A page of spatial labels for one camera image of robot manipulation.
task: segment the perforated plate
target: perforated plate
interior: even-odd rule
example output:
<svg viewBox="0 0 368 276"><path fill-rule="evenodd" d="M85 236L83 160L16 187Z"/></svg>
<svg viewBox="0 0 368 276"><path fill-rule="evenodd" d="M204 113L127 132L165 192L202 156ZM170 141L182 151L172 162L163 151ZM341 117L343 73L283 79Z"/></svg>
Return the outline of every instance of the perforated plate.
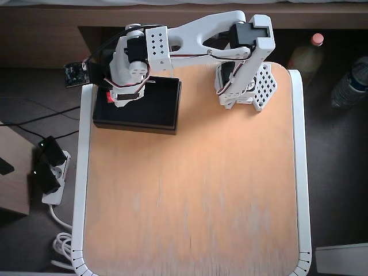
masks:
<svg viewBox="0 0 368 276"><path fill-rule="evenodd" d="M167 27L147 29L145 40L147 42L148 63L152 71L170 69Z"/></svg>
<svg viewBox="0 0 368 276"><path fill-rule="evenodd" d="M277 89L277 83L271 74L271 64L262 63L256 75L256 87L253 105L261 111Z"/></svg>

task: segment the bottle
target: bottle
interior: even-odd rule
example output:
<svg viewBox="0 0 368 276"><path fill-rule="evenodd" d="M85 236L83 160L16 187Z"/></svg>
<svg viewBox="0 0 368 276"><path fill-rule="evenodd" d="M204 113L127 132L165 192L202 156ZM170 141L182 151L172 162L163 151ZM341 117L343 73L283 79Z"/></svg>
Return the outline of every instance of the bottle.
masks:
<svg viewBox="0 0 368 276"><path fill-rule="evenodd" d="M348 109L368 94L368 56L358 59L332 91L331 104Z"/></svg>
<svg viewBox="0 0 368 276"><path fill-rule="evenodd" d="M293 52L287 69L298 69L306 88L323 60L323 35L315 33L309 42L302 43Z"/></svg>

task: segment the table top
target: table top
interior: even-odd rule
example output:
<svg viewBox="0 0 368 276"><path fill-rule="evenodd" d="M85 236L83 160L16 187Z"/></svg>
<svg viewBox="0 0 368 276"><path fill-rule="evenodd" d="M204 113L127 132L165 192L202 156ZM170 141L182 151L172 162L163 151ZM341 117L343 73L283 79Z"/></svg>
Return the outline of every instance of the table top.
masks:
<svg viewBox="0 0 368 276"><path fill-rule="evenodd" d="M91 125L83 256L99 275L289 275L298 263L292 88L225 110L214 67L182 81L175 136Z"/></svg>

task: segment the electrical outlet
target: electrical outlet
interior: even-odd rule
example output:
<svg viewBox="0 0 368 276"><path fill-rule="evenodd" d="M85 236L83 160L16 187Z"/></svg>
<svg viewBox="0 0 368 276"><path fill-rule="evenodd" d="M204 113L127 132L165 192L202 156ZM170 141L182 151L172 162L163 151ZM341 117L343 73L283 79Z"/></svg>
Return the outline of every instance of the electrical outlet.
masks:
<svg viewBox="0 0 368 276"><path fill-rule="evenodd" d="M46 204L59 205L62 201L64 185L65 185L65 177L68 171L69 162L70 162L70 154L67 151L63 151L67 160L59 166L52 167L50 166L50 170L54 174L56 180L60 184L58 190L51 194L44 194L42 196L42 202Z"/></svg>

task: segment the white cable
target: white cable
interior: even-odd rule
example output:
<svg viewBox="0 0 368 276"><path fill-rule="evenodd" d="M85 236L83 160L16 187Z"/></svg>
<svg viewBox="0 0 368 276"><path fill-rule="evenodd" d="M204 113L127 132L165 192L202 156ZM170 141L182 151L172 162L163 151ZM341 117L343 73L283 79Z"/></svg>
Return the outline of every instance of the white cable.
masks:
<svg viewBox="0 0 368 276"><path fill-rule="evenodd" d="M51 216L53 217L54 220L56 220L59 224L61 224L62 226L66 227L66 228L69 228L69 229L72 229L71 228L71 225L65 223L64 221L61 221L57 216L56 214L53 212L53 207L51 204L48 205L49 209L50 209L50 213L51 213Z"/></svg>
<svg viewBox="0 0 368 276"><path fill-rule="evenodd" d="M54 266L58 266L58 267L61 267L63 269L70 269L70 270L74 270L74 268L66 263L62 263L62 262L58 262L56 260L52 260L51 263L54 265Z"/></svg>
<svg viewBox="0 0 368 276"><path fill-rule="evenodd" d="M72 229L72 226L65 223L64 221L61 221L56 214L53 211L53 207L51 204L48 204L48 207L50 209L51 216L62 226ZM69 261L71 261L71 234L61 232L59 233L55 240L52 242L52 248L55 250L55 252L59 253L60 255L63 255L65 258L67 258ZM64 269L70 269L74 270L74 268L66 263L58 262L56 260L52 260L51 263L54 266L62 267Z"/></svg>

